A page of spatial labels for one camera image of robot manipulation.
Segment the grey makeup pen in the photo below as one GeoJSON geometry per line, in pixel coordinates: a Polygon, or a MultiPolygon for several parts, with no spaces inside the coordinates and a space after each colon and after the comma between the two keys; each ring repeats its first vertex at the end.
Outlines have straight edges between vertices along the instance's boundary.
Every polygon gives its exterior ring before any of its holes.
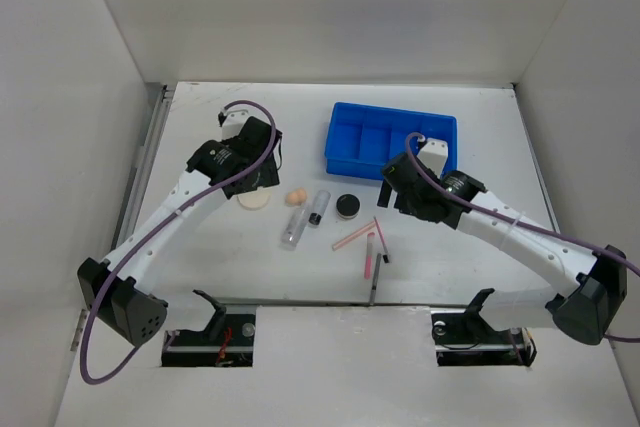
{"type": "Polygon", "coordinates": [[[375,266],[374,266],[373,274],[371,278],[371,287],[370,287],[370,294],[369,294],[369,301],[368,301],[368,305],[370,307],[375,304],[379,272],[380,272],[382,261],[383,261],[383,255],[381,253],[378,253],[376,256],[375,266]]]}

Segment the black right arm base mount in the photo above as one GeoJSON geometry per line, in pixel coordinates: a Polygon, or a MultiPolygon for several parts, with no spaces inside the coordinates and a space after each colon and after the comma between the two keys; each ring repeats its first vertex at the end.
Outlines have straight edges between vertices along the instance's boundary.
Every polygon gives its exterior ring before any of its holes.
{"type": "Polygon", "coordinates": [[[537,347],[527,329],[495,330],[480,316],[494,293],[494,289],[482,289],[465,308],[431,311],[439,367],[532,366],[537,347]]]}

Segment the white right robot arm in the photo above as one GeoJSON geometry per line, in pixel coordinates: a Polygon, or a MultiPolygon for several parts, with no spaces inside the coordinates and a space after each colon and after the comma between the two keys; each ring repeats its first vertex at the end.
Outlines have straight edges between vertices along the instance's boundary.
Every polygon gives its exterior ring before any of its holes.
{"type": "Polygon", "coordinates": [[[411,153],[397,155],[381,173],[401,213],[475,237],[546,282],[536,290],[480,291],[463,316],[470,338],[484,341],[524,327],[557,328],[586,345],[605,337],[626,297],[629,263],[623,252],[534,225],[478,180],[459,171],[439,179],[411,153]]]}

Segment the peach makeup sponge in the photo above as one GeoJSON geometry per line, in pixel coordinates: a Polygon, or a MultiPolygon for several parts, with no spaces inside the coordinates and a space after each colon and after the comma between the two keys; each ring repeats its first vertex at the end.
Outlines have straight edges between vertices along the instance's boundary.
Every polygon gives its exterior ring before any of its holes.
{"type": "Polygon", "coordinates": [[[285,197],[285,203],[289,206],[299,206],[304,204],[308,199],[308,194],[304,188],[298,188],[290,191],[285,197]]]}

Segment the thin pink brush black tip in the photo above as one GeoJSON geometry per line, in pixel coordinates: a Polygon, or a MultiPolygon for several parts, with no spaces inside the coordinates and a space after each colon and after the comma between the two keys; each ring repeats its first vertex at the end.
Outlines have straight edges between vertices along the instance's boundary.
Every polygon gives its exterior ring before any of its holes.
{"type": "Polygon", "coordinates": [[[379,223],[377,217],[375,217],[375,216],[373,217],[373,220],[374,220],[374,224],[375,224],[375,227],[376,227],[379,239],[380,239],[380,243],[381,243],[381,246],[382,246],[382,250],[383,250],[383,261],[386,264],[390,264],[391,263],[391,257],[390,257],[389,249],[388,249],[384,234],[382,232],[380,223],[379,223]]]}

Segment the aluminium rail right edge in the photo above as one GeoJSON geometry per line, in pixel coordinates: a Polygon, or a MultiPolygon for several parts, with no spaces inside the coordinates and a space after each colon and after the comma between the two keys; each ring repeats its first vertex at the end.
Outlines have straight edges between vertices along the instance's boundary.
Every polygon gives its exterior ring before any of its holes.
{"type": "Polygon", "coordinates": [[[547,216],[548,216],[549,222],[551,224],[551,228],[552,228],[552,230],[554,232],[559,232],[560,231],[560,226],[558,224],[558,219],[557,219],[557,216],[556,216],[556,213],[555,213],[551,198],[549,196],[549,191],[548,191],[548,188],[547,188],[547,184],[546,184],[546,181],[544,179],[543,172],[542,172],[542,169],[541,169],[541,166],[540,166],[540,162],[538,160],[538,156],[537,156],[537,153],[536,153],[533,141],[532,141],[532,137],[531,137],[531,134],[530,134],[530,131],[529,131],[529,128],[528,128],[528,125],[527,125],[527,122],[526,122],[526,119],[525,119],[525,116],[524,116],[524,110],[523,110],[523,107],[521,105],[521,101],[519,100],[519,97],[518,97],[518,84],[517,83],[511,83],[510,87],[513,90],[514,97],[515,97],[515,100],[516,100],[516,103],[517,103],[518,111],[519,111],[519,114],[520,114],[520,117],[521,117],[521,122],[522,122],[522,125],[523,125],[523,129],[524,129],[524,132],[525,132],[525,135],[526,135],[526,138],[527,138],[527,143],[528,143],[529,150],[530,150],[531,157],[532,157],[532,161],[533,161],[533,164],[534,164],[534,167],[535,167],[535,170],[536,170],[536,176],[537,176],[538,183],[539,183],[539,186],[540,186],[540,189],[541,189],[541,192],[542,192],[542,196],[543,196],[543,200],[544,200],[544,203],[545,203],[547,216]]]}

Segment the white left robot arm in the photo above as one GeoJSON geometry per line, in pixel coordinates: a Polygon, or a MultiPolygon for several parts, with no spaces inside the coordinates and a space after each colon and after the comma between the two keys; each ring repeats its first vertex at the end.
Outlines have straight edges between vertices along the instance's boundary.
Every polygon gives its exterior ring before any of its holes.
{"type": "Polygon", "coordinates": [[[77,271],[92,308],[113,270],[97,317],[134,347],[148,342],[166,320],[168,304],[152,291],[169,257],[195,228],[232,197],[279,184],[273,150],[281,132],[254,116],[236,135],[209,140],[192,154],[177,184],[142,226],[103,260],[77,271]]]}

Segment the clear bottle black cap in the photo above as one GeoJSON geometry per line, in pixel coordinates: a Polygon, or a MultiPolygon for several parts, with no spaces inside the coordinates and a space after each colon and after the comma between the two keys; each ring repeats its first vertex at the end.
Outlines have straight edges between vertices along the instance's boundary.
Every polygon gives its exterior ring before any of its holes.
{"type": "Polygon", "coordinates": [[[314,197],[309,214],[309,224],[317,227],[320,225],[327,206],[329,204],[331,194],[326,190],[320,190],[314,197]]]}

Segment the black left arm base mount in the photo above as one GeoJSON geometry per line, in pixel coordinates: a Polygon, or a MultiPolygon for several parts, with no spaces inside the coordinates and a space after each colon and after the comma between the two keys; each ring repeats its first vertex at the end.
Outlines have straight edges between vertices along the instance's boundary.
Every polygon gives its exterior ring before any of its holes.
{"type": "Polygon", "coordinates": [[[165,368],[251,368],[257,326],[257,306],[221,303],[194,289],[213,315],[201,329],[177,329],[165,334],[161,366],[165,368]]]}

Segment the round beige powder puff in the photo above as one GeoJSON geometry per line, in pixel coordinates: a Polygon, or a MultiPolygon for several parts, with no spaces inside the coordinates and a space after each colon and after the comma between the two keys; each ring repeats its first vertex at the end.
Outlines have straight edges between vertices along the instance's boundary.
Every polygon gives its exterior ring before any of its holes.
{"type": "Polygon", "coordinates": [[[271,188],[258,188],[237,196],[240,206],[248,211],[257,211],[266,207],[271,199],[271,188]]]}

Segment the beige pink pencil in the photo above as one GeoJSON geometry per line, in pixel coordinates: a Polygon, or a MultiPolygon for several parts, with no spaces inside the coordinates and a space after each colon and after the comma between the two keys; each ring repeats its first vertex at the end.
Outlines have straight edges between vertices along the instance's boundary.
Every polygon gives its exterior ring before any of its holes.
{"type": "Polygon", "coordinates": [[[369,233],[372,229],[374,229],[376,226],[376,223],[374,220],[370,221],[369,223],[367,223],[366,225],[362,226],[361,228],[357,229],[356,231],[348,234],[347,236],[345,236],[344,238],[340,239],[339,241],[335,242],[331,248],[333,251],[336,251],[338,249],[341,249],[342,247],[344,247],[345,245],[349,244],[350,242],[352,242],[353,240],[359,238],[360,236],[369,233]]]}

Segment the black round compact jar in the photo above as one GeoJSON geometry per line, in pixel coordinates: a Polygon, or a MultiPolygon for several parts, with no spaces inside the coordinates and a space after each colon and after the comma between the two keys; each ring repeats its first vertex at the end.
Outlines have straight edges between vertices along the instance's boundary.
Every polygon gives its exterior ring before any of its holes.
{"type": "Polygon", "coordinates": [[[358,197],[353,194],[343,194],[336,200],[336,212],[343,220],[354,219],[361,208],[358,197]]]}

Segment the blue plastic organizer tray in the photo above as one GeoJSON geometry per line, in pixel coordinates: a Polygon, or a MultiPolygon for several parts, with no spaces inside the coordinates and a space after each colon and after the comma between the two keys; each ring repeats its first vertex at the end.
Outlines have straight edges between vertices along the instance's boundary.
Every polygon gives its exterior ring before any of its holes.
{"type": "Polygon", "coordinates": [[[412,132],[445,141],[448,158],[443,171],[457,168],[455,117],[337,102],[325,143],[326,172],[380,180],[382,167],[405,150],[405,139],[412,132]]]}

